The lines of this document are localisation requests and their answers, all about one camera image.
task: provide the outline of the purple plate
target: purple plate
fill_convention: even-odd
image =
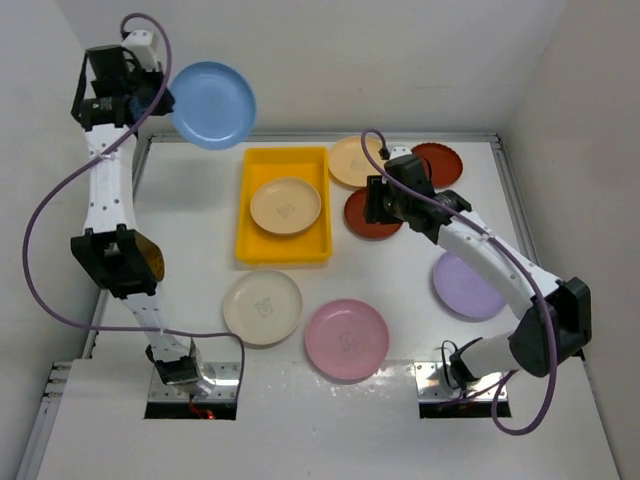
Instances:
[[[507,304],[484,278],[450,252],[436,263],[433,284],[442,301],[465,317],[486,320]]]

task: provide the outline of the plate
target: plate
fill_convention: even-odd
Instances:
[[[216,62],[194,63],[171,84],[175,98],[171,121],[189,142],[224,150],[242,142],[256,119],[249,83],[233,68]]]
[[[411,151],[422,158],[427,175],[429,175],[429,167],[426,162],[429,161],[433,172],[431,183],[436,188],[449,187],[462,175],[460,155],[446,145],[421,143],[413,147]]]
[[[264,184],[251,198],[251,217],[264,230],[276,235],[293,235],[318,219],[320,194],[304,180],[278,178]]]
[[[500,313],[507,304],[484,278],[450,252],[438,259],[433,269],[433,284],[442,301],[465,317],[486,320]]]
[[[382,143],[367,138],[367,148],[378,165],[383,166],[384,160],[378,153]],[[360,137],[346,137],[336,142],[329,151],[329,171],[340,183],[356,188],[366,187],[369,175],[379,175],[364,156]]]
[[[367,204],[367,189],[352,193],[344,204],[344,219],[353,233],[370,240],[382,240],[396,233],[402,223],[383,225],[367,223],[364,219],[364,208]]]
[[[227,327],[252,345],[270,345],[289,336],[300,322],[302,294],[287,275],[257,270],[238,280],[222,302]]]
[[[304,340],[315,366],[338,380],[373,375],[389,351],[389,330],[382,315],[359,300],[335,300],[321,307]]]

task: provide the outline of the dark red plate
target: dark red plate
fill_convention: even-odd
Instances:
[[[431,183],[436,188],[445,188],[452,185],[462,175],[462,159],[455,150],[441,143],[421,143],[411,150],[413,153],[428,160],[431,164],[433,175]],[[429,175],[429,167],[425,162],[425,171]]]
[[[381,240],[390,237],[402,227],[401,223],[395,225],[382,225],[380,223],[367,223],[364,219],[364,207],[367,203],[367,189],[362,188],[352,193],[344,204],[344,218],[353,233],[370,240]]]

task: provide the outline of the pink plate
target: pink plate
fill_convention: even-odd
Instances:
[[[339,380],[373,375],[389,351],[389,330],[382,315],[359,300],[335,300],[321,307],[304,340],[316,367]]]

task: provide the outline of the cable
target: cable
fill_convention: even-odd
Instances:
[[[205,418],[204,417],[205,415],[207,416],[207,420],[213,420],[214,418],[216,418],[211,410],[201,410],[198,407],[196,407],[193,404],[193,399],[194,399],[194,396],[189,395],[189,410],[191,410],[193,413],[198,415],[198,417],[200,417],[203,420]]]
[[[455,342],[451,340],[445,340],[442,342],[442,345],[440,345],[440,354],[442,358],[442,373],[444,374],[444,381],[447,383],[447,387],[449,387],[451,390],[455,390],[455,388],[451,386],[451,382],[449,381],[449,370],[447,369],[447,359],[444,357],[444,349],[445,349],[444,346],[447,343],[451,344],[454,352],[458,350],[458,346],[455,344]]]
[[[406,185],[404,185],[403,183],[399,182],[398,180],[393,178],[391,175],[389,175],[384,170],[383,167],[381,167],[375,162],[375,160],[369,153],[369,150],[367,149],[366,139],[367,139],[367,134],[369,133],[373,133],[377,135],[378,138],[380,138],[380,141],[382,142],[382,148],[387,147],[387,141],[384,138],[384,135],[382,134],[382,132],[375,128],[367,128],[360,135],[360,144],[362,146],[362,150],[365,156],[367,157],[367,159],[369,160],[369,163],[373,166],[373,168],[376,169],[378,173],[380,173],[380,175],[386,178],[389,183],[394,185],[399,190],[402,190],[406,194],[411,195],[412,197],[417,198],[418,200],[421,200],[425,203],[428,203],[429,205],[432,205],[433,207],[440,209],[441,211],[447,213],[448,215],[456,217],[460,222],[464,223],[469,228],[472,228],[473,230],[480,233],[481,235],[486,236],[487,241],[490,242],[494,247],[496,247],[496,249],[499,250],[507,259],[509,259],[511,263],[520,271],[520,273],[522,273],[522,275],[525,277],[529,285],[531,285],[531,288],[533,289],[536,295],[538,308],[542,313],[542,318],[544,320],[544,324],[547,330],[547,340],[549,342],[549,382],[547,384],[547,391],[545,392],[544,400],[542,402],[542,406],[540,407],[540,411],[538,412],[538,414],[535,416],[535,418],[531,421],[529,425],[519,429],[509,428],[503,425],[502,423],[500,423],[500,420],[498,420],[498,416],[497,416],[498,398],[500,396],[500,391],[504,387],[504,384],[515,373],[515,371],[509,372],[509,374],[507,374],[502,379],[502,381],[498,384],[498,389],[496,390],[496,394],[493,397],[493,402],[491,404],[491,418],[493,419],[493,422],[495,423],[496,427],[498,427],[501,431],[509,435],[519,436],[519,435],[526,435],[528,433],[533,432],[536,428],[540,426],[540,424],[542,423],[542,420],[544,420],[544,417],[547,415],[547,412],[549,411],[549,407],[551,406],[551,401],[553,400],[553,393],[556,388],[556,378],[558,374],[558,347],[556,345],[556,337],[554,333],[555,329],[553,327],[553,322],[551,320],[551,314],[549,313],[549,308],[544,299],[544,295],[540,290],[540,287],[538,286],[536,281],[533,279],[533,276],[527,271],[526,267],[518,261],[518,259],[509,251],[508,248],[506,248],[500,241],[498,241],[493,235],[491,235],[490,232],[487,232],[480,225],[469,220],[467,217],[465,217],[464,215],[461,215],[460,213],[456,212],[452,208],[441,204],[440,202],[438,202],[437,200],[434,200],[433,198],[429,198],[419,194],[418,192],[412,190],[411,188],[407,187]]]
[[[135,54],[128,48],[125,48],[125,47],[121,47],[121,48],[124,52],[128,53],[129,56],[131,57],[131,58],[125,59],[125,62],[133,65],[133,71],[137,76],[142,75],[143,68],[142,68],[142,65],[140,64],[140,60],[138,60],[138,57],[136,57]]]
[[[103,325],[87,325],[84,323],[74,322],[73,320],[69,320],[68,318],[65,318],[64,316],[55,312],[49,305],[47,305],[44,299],[40,296],[40,293],[36,289],[36,286],[33,282],[31,267],[29,265],[29,246],[31,242],[31,236],[33,234],[33,227],[35,226],[36,220],[38,219],[38,217],[40,216],[44,208],[51,201],[51,199],[55,197],[64,187],[69,185],[69,183],[71,183],[73,180],[78,178],[83,173],[95,167],[98,163],[104,160],[104,157],[106,155],[110,155],[111,153],[113,153],[118,147],[120,147],[120,145],[122,145],[129,137],[131,137],[131,135],[136,133],[140,128],[140,126],[144,123],[144,121],[155,110],[156,106],[162,99],[162,96],[164,95],[164,92],[167,89],[167,85],[169,83],[169,77],[171,75],[171,65],[172,65],[172,59],[173,59],[172,52],[171,52],[171,43],[169,42],[169,37],[167,35],[167,32],[162,27],[162,25],[158,23],[157,20],[155,20],[153,17],[145,13],[131,13],[127,15],[122,19],[120,28],[123,29],[124,25],[126,25],[126,23],[133,18],[141,18],[143,20],[147,20],[148,22],[152,23],[160,32],[160,35],[162,36],[162,40],[164,41],[166,55],[167,55],[167,65],[165,68],[164,78],[162,79],[162,82],[160,84],[160,87],[158,88],[158,92],[156,93],[156,96],[153,98],[153,100],[149,104],[149,107],[144,111],[144,113],[140,116],[140,118],[118,140],[116,140],[115,142],[113,142],[113,144],[105,148],[102,151],[102,153],[98,153],[86,164],[84,164],[82,167],[77,169],[75,172],[70,174],[68,177],[66,177],[60,183],[58,183],[55,187],[53,187],[53,189],[45,195],[45,197],[40,201],[38,206],[35,208],[35,210],[33,211],[33,214],[31,215],[31,218],[29,219],[29,222],[27,223],[27,228],[25,229],[24,238],[22,240],[22,270],[24,272],[24,278],[27,282],[27,286],[29,287],[29,291],[31,292],[31,295],[33,295],[33,298],[38,303],[38,305],[40,305],[40,307],[45,312],[47,312],[50,316],[52,316],[54,319],[56,319],[60,323],[63,323],[64,325],[67,325],[69,327],[79,328],[81,330],[94,330],[98,332],[160,332],[160,331],[163,331],[164,333],[175,335],[178,337],[188,337],[188,338],[231,337],[236,339],[240,344],[240,355],[241,355],[240,374],[238,376],[238,388],[236,390],[236,395],[235,395],[235,400],[237,404],[238,399],[240,397],[240,387],[242,386],[242,380],[244,378],[245,349],[244,349],[244,342],[235,333],[229,333],[229,332],[192,333],[192,332],[184,332],[181,330],[173,330],[169,328],[160,329],[158,327],[112,327],[112,326],[103,326]]]
[[[477,392],[473,392],[471,395],[467,395],[467,396],[461,396],[454,399],[454,400],[450,400],[448,402],[443,402],[440,404],[441,407],[452,407],[454,405],[464,405],[465,403],[469,403],[472,402],[473,400],[475,400],[476,398],[478,398],[480,395],[484,395],[487,392],[490,392],[491,390],[493,390],[494,388],[498,387],[498,390],[496,391],[496,395],[499,397],[500,396],[500,392],[502,391],[502,387],[504,387],[504,385],[509,381],[509,379],[511,377],[513,377],[516,374],[515,370],[510,371],[509,373],[507,373],[504,377],[502,377],[500,380],[498,380],[496,383],[494,383],[493,385],[487,387],[487,388],[483,388],[482,390],[478,390]],[[498,415],[498,402],[491,402],[491,415]]]

